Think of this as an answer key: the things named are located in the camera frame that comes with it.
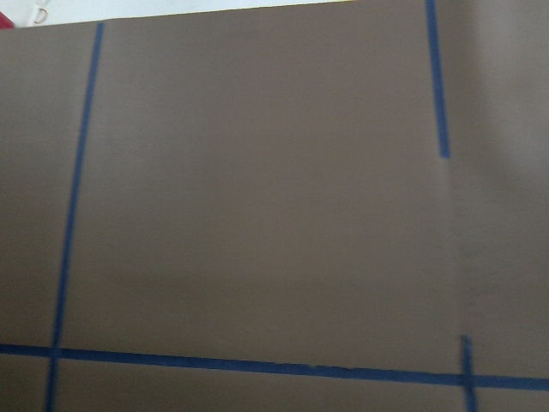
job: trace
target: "red object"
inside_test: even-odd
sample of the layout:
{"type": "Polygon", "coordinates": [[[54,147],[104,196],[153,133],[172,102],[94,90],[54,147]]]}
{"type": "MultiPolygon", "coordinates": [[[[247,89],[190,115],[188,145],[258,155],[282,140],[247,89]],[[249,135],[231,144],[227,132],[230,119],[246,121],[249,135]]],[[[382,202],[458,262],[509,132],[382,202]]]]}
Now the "red object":
{"type": "Polygon", "coordinates": [[[0,28],[14,28],[14,23],[0,12],[0,28]]]}

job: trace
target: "blue tape strip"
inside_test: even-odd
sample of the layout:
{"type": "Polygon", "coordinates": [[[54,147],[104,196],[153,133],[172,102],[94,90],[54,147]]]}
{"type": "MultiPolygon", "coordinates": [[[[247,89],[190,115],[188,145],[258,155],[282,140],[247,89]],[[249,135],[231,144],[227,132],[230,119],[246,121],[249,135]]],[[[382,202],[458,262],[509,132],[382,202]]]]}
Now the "blue tape strip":
{"type": "Polygon", "coordinates": [[[431,54],[432,87],[437,114],[438,146],[440,156],[450,158],[448,123],[446,121],[446,105],[444,103],[443,71],[438,46],[437,8],[436,0],[425,0],[427,14],[427,32],[429,36],[429,52],[431,54]]]}
{"type": "Polygon", "coordinates": [[[477,397],[473,375],[473,345],[468,336],[462,336],[462,379],[467,411],[477,412],[477,397]]]}
{"type": "Polygon", "coordinates": [[[94,48],[92,51],[91,66],[87,79],[86,98],[84,100],[80,133],[78,136],[78,146],[76,149],[75,168],[73,173],[72,186],[70,188],[69,212],[67,215],[67,226],[65,228],[64,234],[63,255],[61,257],[61,270],[59,274],[59,284],[57,287],[55,319],[51,336],[50,368],[48,372],[48,385],[46,388],[45,396],[46,412],[53,412],[55,405],[57,364],[60,357],[59,343],[61,341],[61,335],[63,331],[63,320],[67,297],[67,283],[69,279],[70,257],[75,231],[76,209],[78,205],[78,195],[80,192],[82,163],[84,161],[84,152],[86,150],[87,131],[89,129],[89,119],[92,111],[92,104],[94,101],[95,81],[99,68],[101,42],[103,40],[103,29],[103,23],[98,23],[95,30],[94,48]]]}
{"type": "MultiPolygon", "coordinates": [[[[51,356],[50,348],[2,345],[0,354],[22,356],[51,356]]],[[[224,360],[209,358],[191,358],[163,354],[130,354],[124,352],[106,352],[85,349],[59,349],[59,359],[76,361],[97,361],[126,363],[131,365],[153,365],[158,367],[188,367],[196,369],[216,369],[221,371],[278,373],[284,375],[322,376],[339,379],[382,380],[429,385],[464,386],[463,375],[452,373],[426,373],[395,371],[386,369],[346,369],[344,367],[311,367],[301,364],[279,364],[257,362],[253,360],[224,360]]],[[[520,378],[510,376],[472,375],[476,387],[494,389],[518,389],[525,391],[549,391],[549,379],[520,378]]]]}

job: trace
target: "metal ring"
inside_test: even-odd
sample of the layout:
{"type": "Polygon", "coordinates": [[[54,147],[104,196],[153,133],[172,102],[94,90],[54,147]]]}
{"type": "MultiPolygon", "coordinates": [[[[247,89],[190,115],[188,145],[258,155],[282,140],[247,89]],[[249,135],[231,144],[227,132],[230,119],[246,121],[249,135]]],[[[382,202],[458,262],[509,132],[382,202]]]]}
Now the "metal ring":
{"type": "Polygon", "coordinates": [[[48,18],[48,10],[46,9],[38,9],[38,14],[36,15],[36,19],[34,19],[34,24],[42,24],[45,19],[48,18]]]}

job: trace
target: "vertical blue tape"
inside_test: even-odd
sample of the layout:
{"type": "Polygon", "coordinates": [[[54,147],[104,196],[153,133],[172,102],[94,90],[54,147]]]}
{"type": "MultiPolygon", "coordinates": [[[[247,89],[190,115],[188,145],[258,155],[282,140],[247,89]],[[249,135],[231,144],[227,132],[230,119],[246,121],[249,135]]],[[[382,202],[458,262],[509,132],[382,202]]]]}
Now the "vertical blue tape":
{"type": "Polygon", "coordinates": [[[432,87],[437,115],[438,146],[440,156],[450,158],[448,123],[446,121],[446,105],[444,104],[443,71],[438,46],[437,8],[436,0],[425,0],[427,14],[427,32],[429,35],[429,52],[431,54],[432,87]]]}
{"type": "Polygon", "coordinates": [[[75,231],[76,209],[78,205],[78,195],[80,192],[82,163],[84,161],[84,152],[86,150],[87,131],[89,129],[89,119],[94,100],[95,81],[99,68],[101,42],[103,40],[104,25],[102,22],[97,24],[95,30],[94,48],[92,51],[92,60],[87,78],[86,97],[84,100],[84,109],[82,112],[80,132],[76,148],[75,168],[73,172],[72,185],[70,188],[69,211],[67,214],[67,224],[65,227],[63,241],[63,255],[61,257],[61,269],[59,274],[59,284],[57,286],[57,302],[55,308],[55,318],[53,331],[51,334],[51,357],[48,372],[48,382],[45,394],[45,411],[53,412],[55,409],[55,394],[57,388],[57,369],[58,361],[61,357],[61,335],[63,332],[63,320],[65,313],[65,302],[67,295],[67,283],[69,280],[70,256],[72,252],[73,237],[75,231]]]}
{"type": "Polygon", "coordinates": [[[462,379],[467,412],[478,412],[473,375],[473,344],[468,336],[462,336],[462,379]]]}

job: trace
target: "white surface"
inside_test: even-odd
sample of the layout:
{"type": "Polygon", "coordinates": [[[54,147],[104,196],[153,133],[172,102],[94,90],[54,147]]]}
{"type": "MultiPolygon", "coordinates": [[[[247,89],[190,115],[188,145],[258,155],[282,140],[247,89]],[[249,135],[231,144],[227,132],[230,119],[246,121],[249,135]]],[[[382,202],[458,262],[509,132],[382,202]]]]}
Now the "white surface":
{"type": "Polygon", "coordinates": [[[226,9],[331,3],[338,0],[0,0],[0,11],[17,27],[46,26],[79,21],[100,21],[150,15],[177,15],[226,9]],[[35,24],[39,9],[47,10],[42,24],[35,24]]]}

